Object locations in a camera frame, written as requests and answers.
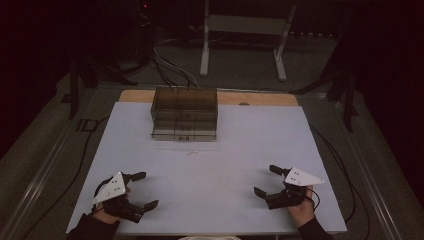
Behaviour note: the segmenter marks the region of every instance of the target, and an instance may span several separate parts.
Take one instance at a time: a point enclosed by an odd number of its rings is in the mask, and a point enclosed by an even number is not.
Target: stacked clear container
[[[216,140],[218,100],[214,88],[157,87],[151,114],[156,140]]]

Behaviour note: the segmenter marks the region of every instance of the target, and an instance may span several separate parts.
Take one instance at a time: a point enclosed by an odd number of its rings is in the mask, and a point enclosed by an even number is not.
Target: robotic hand
[[[280,176],[284,175],[285,178],[283,181],[285,189],[280,193],[267,195],[265,191],[254,187],[256,196],[264,199],[270,210],[300,205],[307,198],[306,186],[324,183],[324,180],[297,168],[282,169],[270,165],[269,170]]]
[[[133,182],[138,181],[145,177],[145,172],[133,175],[118,172],[114,177],[103,181],[96,189],[92,211],[95,211],[97,203],[102,202],[104,211],[107,214],[138,223],[144,213],[155,209],[159,203],[159,200],[155,200],[145,204],[143,207],[138,207],[129,203],[125,197],[128,182],[130,180]]]

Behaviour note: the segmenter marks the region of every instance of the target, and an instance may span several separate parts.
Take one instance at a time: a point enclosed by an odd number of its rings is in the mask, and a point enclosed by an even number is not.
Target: white metal frame
[[[281,35],[280,45],[274,49],[273,54],[277,68],[278,79],[280,81],[287,80],[281,54],[289,34],[295,11],[296,5],[292,5],[287,19],[214,15],[209,13],[209,0],[205,0],[205,26],[200,75],[208,75],[209,31],[242,32]]]

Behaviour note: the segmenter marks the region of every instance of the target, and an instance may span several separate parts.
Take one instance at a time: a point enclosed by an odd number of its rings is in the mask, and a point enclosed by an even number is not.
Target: white tabletop surface
[[[123,235],[258,235],[297,232],[286,209],[268,210],[253,187],[282,190],[269,165],[296,167],[325,180],[316,215],[328,232],[346,231],[330,181],[301,107],[219,105],[215,142],[152,139],[150,103],[116,103],[67,232],[89,213],[96,187],[121,171],[129,201],[159,200],[140,223],[121,220]]]

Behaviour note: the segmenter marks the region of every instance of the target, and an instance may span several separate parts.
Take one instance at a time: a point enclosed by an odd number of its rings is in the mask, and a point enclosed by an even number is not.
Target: sleeve
[[[299,228],[303,240],[333,240],[334,238],[325,232],[316,218],[305,223]]]
[[[66,240],[112,240],[119,222],[107,224],[83,214],[78,225],[72,229]]]

